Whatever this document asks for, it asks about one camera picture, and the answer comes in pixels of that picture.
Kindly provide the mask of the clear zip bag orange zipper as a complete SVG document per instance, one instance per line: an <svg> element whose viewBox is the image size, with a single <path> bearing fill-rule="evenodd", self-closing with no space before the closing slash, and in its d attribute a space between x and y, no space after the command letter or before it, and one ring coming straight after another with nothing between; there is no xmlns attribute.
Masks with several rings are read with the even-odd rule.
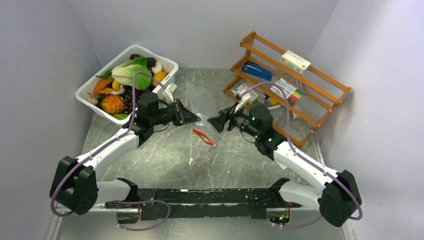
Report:
<svg viewBox="0 0 424 240"><path fill-rule="evenodd" d="M197 135L205 144L215 147L216 134L213 126L207 121L209 117L199 112L196 113L196 115L200 118L200 120L192 126L192 132Z"/></svg>

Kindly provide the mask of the green napa cabbage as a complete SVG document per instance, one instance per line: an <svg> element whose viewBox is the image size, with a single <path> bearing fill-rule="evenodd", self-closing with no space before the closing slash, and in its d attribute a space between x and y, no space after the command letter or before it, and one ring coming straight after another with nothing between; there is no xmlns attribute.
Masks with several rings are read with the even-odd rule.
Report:
<svg viewBox="0 0 424 240"><path fill-rule="evenodd" d="M114 67L111 76L114 80L125 86L133 84L133 78L136 73L139 73L135 78L135 88L145 91L151 85L151 71L145 65L132 63L131 60L121 63Z"/></svg>

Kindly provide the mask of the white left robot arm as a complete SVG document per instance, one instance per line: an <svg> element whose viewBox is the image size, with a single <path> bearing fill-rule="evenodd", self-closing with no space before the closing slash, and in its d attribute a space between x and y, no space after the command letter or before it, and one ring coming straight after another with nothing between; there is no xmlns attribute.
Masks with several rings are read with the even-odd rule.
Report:
<svg viewBox="0 0 424 240"><path fill-rule="evenodd" d="M98 182L97 175L145 143L155 133L155 126L179 127L199 121L177 98L166 103L153 92L142 94L133 104L130 120L115 135L77 158L66 156L59 161L49 193L51 211L66 217L83 215L94 205L107 202L134 207L139 200L135 183L125 178Z"/></svg>

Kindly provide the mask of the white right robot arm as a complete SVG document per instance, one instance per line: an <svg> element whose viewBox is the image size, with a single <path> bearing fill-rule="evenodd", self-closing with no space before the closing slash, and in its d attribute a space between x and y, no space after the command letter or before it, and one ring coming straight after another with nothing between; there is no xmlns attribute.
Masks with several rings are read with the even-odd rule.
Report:
<svg viewBox="0 0 424 240"><path fill-rule="evenodd" d="M290 139L273 127L273 116L267 107L256 105L245 114L231 106L220 110L207 122L222 133L234 128L254 138L256 149L275 161L281 168L287 167L309 183L309 186L286 181L270 193L275 207L296 203L314 209L329 224L341 227L348 219L363 217L362 199L354 175L348 170L337 171L296 148Z"/></svg>

